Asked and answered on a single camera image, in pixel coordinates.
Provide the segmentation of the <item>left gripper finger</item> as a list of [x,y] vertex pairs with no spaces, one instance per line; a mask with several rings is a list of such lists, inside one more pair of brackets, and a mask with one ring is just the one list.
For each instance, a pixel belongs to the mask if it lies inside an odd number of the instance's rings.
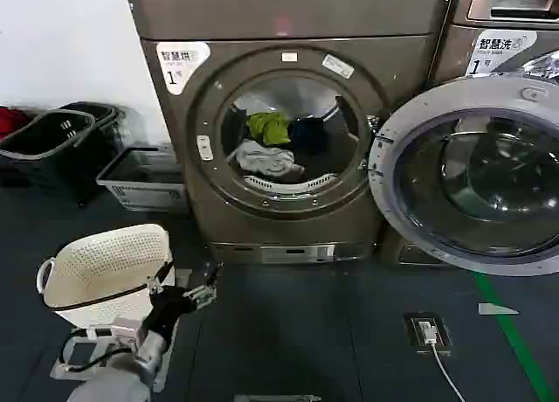
[[193,287],[188,287],[183,297],[190,303],[192,310],[201,310],[217,298],[217,280],[222,263],[208,265],[202,274],[201,280]]
[[173,262],[164,263],[155,274],[147,278],[147,290],[151,295],[161,293],[166,286],[175,285],[176,275]]

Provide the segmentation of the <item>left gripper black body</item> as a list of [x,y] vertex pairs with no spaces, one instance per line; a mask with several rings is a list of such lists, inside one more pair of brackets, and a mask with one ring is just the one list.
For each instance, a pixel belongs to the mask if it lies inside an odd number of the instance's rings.
[[148,334],[172,336],[178,319],[195,311],[195,303],[185,296],[189,290],[178,286],[163,286],[161,292],[151,293],[152,309],[142,321],[141,330]]

